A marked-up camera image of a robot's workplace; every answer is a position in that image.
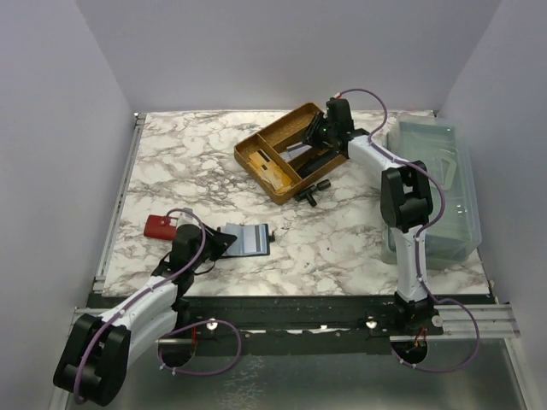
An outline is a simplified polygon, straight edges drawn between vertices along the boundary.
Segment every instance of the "black plastic piece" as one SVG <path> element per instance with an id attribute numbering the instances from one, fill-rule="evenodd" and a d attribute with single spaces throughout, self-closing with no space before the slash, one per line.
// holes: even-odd
<path id="1" fill-rule="evenodd" d="M 398 329 L 414 331 L 420 329 L 422 326 L 431 327 L 432 317 L 438 314 L 430 296 L 421 301 L 406 302 L 395 292 L 394 306 L 397 310 L 395 314 L 395 326 Z"/>
<path id="2" fill-rule="evenodd" d="M 323 113 L 315 115 L 304 130 L 303 142 L 348 158 L 348 142 L 360 135 L 368 135 L 368 132 L 355 129 L 348 100 L 331 98 L 326 102 L 326 118 Z"/>
<path id="3" fill-rule="evenodd" d="M 177 297 L 182 297 L 194 283 L 194 272 L 205 261 L 217 261 L 237 240 L 237 237 L 205 226 L 205 247 L 188 270 L 173 282 L 177 285 Z M 152 276 L 168 277 L 188 264 L 199 250 L 202 231 L 199 226 L 184 224 L 177 228 L 171 252 L 165 255 L 152 272 Z"/>
<path id="4" fill-rule="evenodd" d="M 313 158 L 304 162 L 304 164 L 298 168 L 297 174 L 300 178 L 306 178 L 319 168 L 325 166 L 329 161 L 338 156 L 338 152 L 326 151 L 323 154 L 314 156 Z"/>
<path id="5" fill-rule="evenodd" d="M 83 314 L 76 320 L 53 376 L 53 384 L 73 392 L 81 356 L 97 330 L 100 317 Z M 131 332 L 124 326 L 110 326 L 99 339 L 85 364 L 80 395 L 99 406 L 107 406 L 121 389 L 126 378 Z"/>
<path id="6" fill-rule="evenodd" d="M 315 184 L 312 184 L 310 185 L 308 188 L 306 188 L 305 190 L 301 191 L 301 192 L 298 192 L 294 198 L 300 202 L 302 201 L 302 199 L 307 199 L 309 204 L 312 206 L 312 207 L 315 207 L 317 205 L 317 201 L 314 199 L 313 197 L 313 193 L 318 191 L 318 190 L 326 190 L 328 188 L 331 187 L 331 181 L 328 180 L 328 179 L 324 179 L 322 180 L 321 182 L 317 183 L 317 185 Z"/>
<path id="7" fill-rule="evenodd" d="M 413 163 L 426 170 L 422 161 Z M 411 191 L 405 192 L 405 186 Z M 424 174 L 408 166 L 382 172 L 380 212 L 389 227 L 406 233 L 414 226 L 425 225 L 432 211 L 431 188 Z"/>

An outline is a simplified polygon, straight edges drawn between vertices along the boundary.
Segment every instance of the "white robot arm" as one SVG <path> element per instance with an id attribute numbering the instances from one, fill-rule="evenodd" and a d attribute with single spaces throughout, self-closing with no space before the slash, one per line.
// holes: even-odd
<path id="1" fill-rule="evenodd" d="M 391 152 L 386 151 L 386 155 L 383 155 L 379 151 L 382 150 L 368 138 L 363 135 L 353 138 L 348 142 L 348 157 L 363 165 L 372 175 L 378 176 L 390 168 L 401 168 L 401 165 L 405 160 L 394 156 Z M 398 159 L 399 162 L 390 160 L 388 158 Z M 426 245 L 425 245 L 425 232 L 416 239 L 416 232 L 420 230 L 423 225 L 412 226 L 408 231 L 403 232 L 396 226 L 391 226 L 391 232 L 395 239 L 395 246 L 397 247 L 397 293 L 406 302 L 417 302 L 427 298 L 425 288 L 419 282 L 419 279 L 423 280 L 427 284 L 427 273 L 423 269 L 420 274 L 417 272 L 417 263 L 420 267 L 426 265 Z M 418 258 L 416 260 L 415 246 L 418 243 Z"/>
<path id="2" fill-rule="evenodd" d="M 121 389 L 127 368 L 160 337 L 189 325 L 183 296 L 205 261 L 218 260 L 237 240 L 197 220 L 199 227 L 177 228 L 171 252 L 148 282 L 118 306 L 99 316 L 84 314 L 76 320 L 57 365 L 53 384 L 86 400 L 107 406 Z"/>

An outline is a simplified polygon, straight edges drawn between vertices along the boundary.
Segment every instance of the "marble countertop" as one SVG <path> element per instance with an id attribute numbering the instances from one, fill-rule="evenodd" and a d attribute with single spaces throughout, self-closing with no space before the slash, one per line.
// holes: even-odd
<path id="1" fill-rule="evenodd" d="M 385 132 L 402 112 L 391 112 Z M 275 231 L 270 256 L 219 260 L 196 277 L 194 296 L 388 295 L 397 267 L 380 259 L 379 191 L 352 161 L 327 176 L 332 188 L 306 202 L 278 206 L 233 157 L 234 145 L 284 111 L 148 114 L 106 269 L 104 296 L 128 296 L 141 287 L 170 242 L 145 237 L 149 214 L 191 208 L 209 226 L 268 223 Z M 430 115 L 431 112 L 412 114 Z M 356 127 L 371 130 L 381 112 L 355 112 Z M 477 252 L 442 272 L 429 271 L 437 294 L 486 294 Z"/>

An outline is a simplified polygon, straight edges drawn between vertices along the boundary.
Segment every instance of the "purple cable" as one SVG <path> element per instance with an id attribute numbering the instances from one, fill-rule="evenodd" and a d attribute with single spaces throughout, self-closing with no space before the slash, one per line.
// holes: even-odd
<path id="1" fill-rule="evenodd" d="M 429 228 L 430 226 L 433 226 L 435 225 L 442 217 L 443 217 L 443 214 L 444 214 L 444 211 L 446 209 L 446 195 L 444 194 L 444 191 L 443 191 L 443 187 L 441 186 L 441 184 L 428 172 L 428 171 L 425 171 L 424 169 L 418 167 L 417 165 L 413 164 L 412 162 L 408 162 L 408 161 L 405 161 L 399 157 L 397 157 L 396 155 L 394 155 L 393 153 L 391 153 L 390 151 L 388 151 L 387 149 L 384 149 L 383 147 L 380 147 L 378 146 L 374 141 L 373 141 L 373 135 L 378 132 L 384 125 L 385 123 L 387 122 L 387 107 L 385 106 L 384 102 L 382 101 L 382 99 L 376 95 L 375 93 L 369 91 L 369 90 L 366 90 L 364 88 L 350 88 L 348 90 L 345 90 L 345 91 L 342 91 L 338 94 L 338 97 L 341 97 L 343 94 L 347 93 L 347 92 L 351 92 L 351 91 L 362 91 L 362 92 L 365 92 L 371 96 L 373 96 L 374 98 L 376 98 L 378 100 L 378 102 L 380 103 L 380 105 L 382 106 L 382 109 L 384 109 L 384 119 L 382 120 L 382 123 L 374 128 L 370 134 L 368 135 L 368 142 L 372 145 L 372 147 L 374 149 L 376 149 L 379 153 L 381 153 L 385 158 L 387 158 L 388 160 L 390 161 L 393 161 L 393 162 L 396 162 L 397 164 L 400 164 L 400 165 L 405 165 L 407 167 L 411 167 L 413 169 L 415 169 L 416 171 L 418 171 L 419 173 L 425 175 L 434 185 L 435 187 L 437 188 L 438 190 L 438 193 L 440 195 L 440 199 L 441 199 L 441 207 L 438 211 L 438 214 L 437 216 L 435 216 L 435 218 L 433 218 L 431 221 L 429 221 L 427 224 L 423 225 L 417 232 L 416 232 L 416 235 L 415 235 L 415 239 L 416 239 L 416 245 L 415 245 L 415 260 L 416 260 L 416 274 L 418 276 L 419 279 L 422 279 L 423 278 L 423 274 L 421 272 L 421 266 L 420 266 L 420 248 L 418 247 L 418 238 L 420 237 L 420 234 L 427 228 Z M 435 368 L 432 368 L 432 367 L 425 367 L 425 366 L 417 366 L 417 365 L 413 365 L 411 363 L 408 363 L 407 361 L 403 360 L 401 358 L 401 356 L 399 356 L 397 354 L 397 352 L 395 350 L 392 350 L 392 353 L 395 355 L 395 357 L 398 358 L 399 362 L 406 366 L 406 367 L 409 367 L 411 369 L 415 369 L 415 370 L 419 370 L 421 372 L 430 372 L 430 373 L 449 373 L 449 372 L 455 372 L 455 371 L 458 371 L 458 370 L 461 370 L 462 368 L 468 366 L 471 362 L 473 362 L 473 360 L 475 360 L 475 358 L 477 357 L 477 354 L 479 353 L 479 347 L 480 347 L 480 331 L 479 331 L 479 324 L 477 323 L 477 320 L 476 318 L 473 316 L 473 314 L 471 313 L 471 311 L 469 309 L 467 309 L 462 303 L 460 303 L 459 301 L 457 300 L 454 300 L 454 299 L 450 299 L 450 298 L 444 298 L 444 299 L 438 299 L 429 289 L 429 287 L 427 287 L 427 284 L 425 283 L 425 281 L 421 280 L 420 281 L 421 283 L 421 286 L 424 288 L 424 290 L 426 291 L 426 293 L 429 295 L 429 297 L 432 298 L 433 302 L 437 305 L 444 305 L 445 303 L 454 303 L 455 305 L 457 305 L 458 307 L 462 308 L 463 311 L 465 313 L 467 313 L 469 315 L 469 318 L 471 319 L 471 321 L 473 322 L 473 327 L 475 328 L 475 334 L 477 335 L 476 337 L 476 343 L 475 343 L 475 347 L 474 347 L 474 350 L 473 352 L 469 355 L 469 357 L 467 359 L 465 359 L 462 363 L 460 363 L 459 365 L 457 366 L 453 366 L 453 367 L 449 367 L 447 369 L 435 369 Z"/>
<path id="2" fill-rule="evenodd" d="M 206 325 L 208 323 L 220 323 L 221 325 L 226 325 L 230 329 L 232 329 L 232 331 L 236 334 L 236 338 L 238 339 L 238 350 L 236 351 L 236 354 L 235 354 L 235 356 L 233 356 L 233 359 L 232 359 L 232 361 L 230 361 L 230 363 L 228 363 L 227 365 L 221 367 L 218 370 L 213 370 L 212 372 L 193 372 L 193 371 L 190 371 L 190 370 L 183 370 L 183 369 L 179 369 L 177 367 L 167 366 L 163 362 L 162 351 L 159 350 L 158 351 L 158 357 L 160 358 L 160 362 L 162 363 L 162 367 L 165 367 L 165 368 L 167 368 L 168 370 L 170 370 L 172 372 L 177 372 L 177 373 L 180 373 L 180 374 L 188 374 L 190 376 L 216 376 L 217 374 L 221 374 L 221 373 L 225 372 L 226 370 L 231 369 L 233 367 L 233 365 L 235 365 L 239 360 L 239 356 L 241 355 L 241 345 L 242 345 L 242 343 L 241 343 L 241 336 L 239 335 L 238 329 L 236 328 L 236 326 L 232 325 L 230 322 L 226 322 L 225 320 L 219 320 L 219 319 L 202 320 L 201 322 L 196 322 L 196 323 L 192 323 L 191 325 L 181 327 L 180 329 L 177 329 L 176 331 L 171 331 L 167 335 L 164 335 L 163 337 L 174 336 L 174 335 L 177 335 L 179 333 L 182 333 L 183 331 L 188 331 L 190 329 L 193 329 L 194 327 L 198 327 L 198 326 L 201 326 L 201 325 Z"/>
<path id="3" fill-rule="evenodd" d="M 177 272 L 173 273 L 171 276 L 169 276 L 168 278 L 165 278 L 164 280 L 162 280 L 161 282 L 158 282 L 157 284 L 155 284 L 154 286 L 152 286 L 151 288 L 144 288 L 140 293 L 138 293 L 137 295 L 135 295 L 130 301 L 128 301 L 118 312 L 116 312 L 112 318 L 110 318 L 104 325 L 102 325 L 99 330 L 97 331 L 97 333 L 95 333 L 95 336 L 93 336 L 93 338 L 91 339 L 90 343 L 87 345 L 87 348 L 85 349 L 84 351 L 84 354 L 82 355 L 82 358 L 79 362 L 79 366 L 78 366 L 78 370 L 76 372 L 76 377 L 74 378 L 74 390 L 73 390 L 73 395 L 74 395 L 74 402 L 76 404 L 84 404 L 86 402 L 85 399 L 82 399 L 80 396 L 79 396 L 79 387 L 81 385 L 81 382 L 82 382 L 82 376 L 84 374 L 84 368 L 85 368 L 85 364 L 87 363 L 87 361 L 89 360 L 89 356 L 91 355 L 91 351 L 93 350 L 93 348 L 97 345 L 100 337 L 103 335 L 103 333 L 108 329 L 108 327 L 110 325 L 112 325 L 117 319 L 119 319 L 123 314 L 122 314 L 122 311 L 126 311 L 128 308 L 130 308 L 131 306 L 133 306 L 135 303 L 137 303 L 141 298 L 143 298 L 143 296 L 146 296 L 148 295 L 153 289 L 157 289 L 159 288 L 160 286 L 163 286 L 164 284 L 166 284 L 167 282 L 170 282 L 174 279 L 176 279 L 179 275 L 181 275 L 182 273 L 186 272 L 186 270 L 191 267 L 196 261 L 197 261 L 197 258 L 199 258 L 199 256 L 202 254 L 203 252 L 203 248 L 205 248 L 205 239 L 206 239 L 206 233 L 205 233 L 205 225 L 203 224 L 203 222 L 189 209 L 183 209 L 183 208 L 175 208 L 175 209 L 171 209 L 168 213 L 167 213 L 167 216 L 169 216 L 170 214 L 172 214 L 173 212 L 183 212 L 185 214 L 188 214 L 190 215 L 194 220 L 196 220 L 196 222 L 199 224 L 199 227 L 201 228 L 202 230 L 202 242 L 200 243 L 199 245 L 199 249 L 197 250 L 196 254 L 194 255 L 193 258 L 191 258 L 191 260 L 186 264 L 184 265 L 183 267 L 181 267 Z"/>

